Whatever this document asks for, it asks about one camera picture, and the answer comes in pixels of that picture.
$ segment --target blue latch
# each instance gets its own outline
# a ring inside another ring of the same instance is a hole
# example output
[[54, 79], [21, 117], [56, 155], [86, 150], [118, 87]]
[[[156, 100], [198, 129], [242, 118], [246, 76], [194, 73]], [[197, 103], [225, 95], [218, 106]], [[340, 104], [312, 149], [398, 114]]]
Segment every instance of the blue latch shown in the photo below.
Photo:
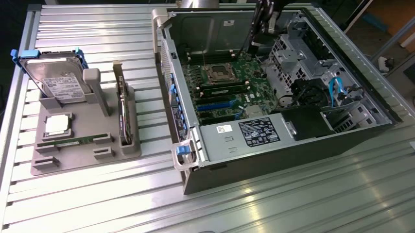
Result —
[[169, 87], [169, 93], [173, 93], [174, 88], [176, 88], [176, 86], [174, 86], [174, 84], [172, 84]]
[[22, 70], [22, 72], [25, 73], [25, 70], [21, 67], [21, 64], [18, 62], [18, 51], [17, 50], [11, 50], [10, 51], [10, 56], [11, 56], [11, 61], [13, 63], [19, 67], [19, 69]]
[[189, 146], [178, 146], [176, 148], [176, 155], [189, 154]]
[[78, 47], [76, 47], [76, 49], [74, 49], [74, 54], [80, 57], [80, 62], [82, 64], [82, 68], [88, 69], [85, 55], [84, 55], [84, 52], [78, 49]]
[[19, 58], [38, 58], [40, 51], [38, 50], [22, 50]]

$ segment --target blue pcie slot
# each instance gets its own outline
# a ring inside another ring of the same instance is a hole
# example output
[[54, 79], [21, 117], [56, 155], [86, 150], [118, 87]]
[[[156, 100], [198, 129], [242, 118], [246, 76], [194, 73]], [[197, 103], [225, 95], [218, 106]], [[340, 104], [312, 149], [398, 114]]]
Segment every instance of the blue pcie slot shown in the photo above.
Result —
[[229, 108], [229, 107], [230, 107], [230, 102], [214, 103], [214, 104], [209, 104], [209, 105], [198, 105], [197, 111], [205, 111], [205, 110], [213, 110], [213, 109]]

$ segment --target metal workbench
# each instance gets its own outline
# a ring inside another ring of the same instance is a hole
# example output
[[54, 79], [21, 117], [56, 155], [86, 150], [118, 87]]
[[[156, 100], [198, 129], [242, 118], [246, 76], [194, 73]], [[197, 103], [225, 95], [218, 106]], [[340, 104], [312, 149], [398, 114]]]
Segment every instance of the metal workbench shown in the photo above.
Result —
[[413, 112], [384, 80], [370, 82], [405, 121], [394, 129], [340, 156], [182, 195], [152, 52], [152, 8], [45, 5], [27, 12], [19, 50], [78, 46], [104, 88], [114, 85], [112, 60], [122, 61], [142, 156], [33, 177], [38, 90], [15, 69], [0, 135], [2, 232], [413, 231]]

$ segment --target motherboard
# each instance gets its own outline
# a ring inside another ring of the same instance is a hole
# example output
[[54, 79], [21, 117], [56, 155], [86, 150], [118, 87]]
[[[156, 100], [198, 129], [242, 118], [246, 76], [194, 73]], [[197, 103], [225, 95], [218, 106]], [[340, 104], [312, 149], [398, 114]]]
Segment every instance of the motherboard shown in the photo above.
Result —
[[182, 71], [201, 125], [262, 116], [274, 108], [266, 75], [250, 55], [224, 63], [202, 58], [201, 64], [186, 62]]

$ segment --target power supply label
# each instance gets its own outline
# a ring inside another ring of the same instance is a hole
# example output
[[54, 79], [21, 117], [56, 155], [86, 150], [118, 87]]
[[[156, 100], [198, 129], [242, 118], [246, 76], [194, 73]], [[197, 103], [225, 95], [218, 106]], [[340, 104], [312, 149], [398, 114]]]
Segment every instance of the power supply label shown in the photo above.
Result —
[[238, 123], [248, 147], [256, 147], [280, 141], [269, 118], [249, 120]]
[[42, 80], [57, 100], [84, 97], [84, 91], [74, 76], [45, 78]]

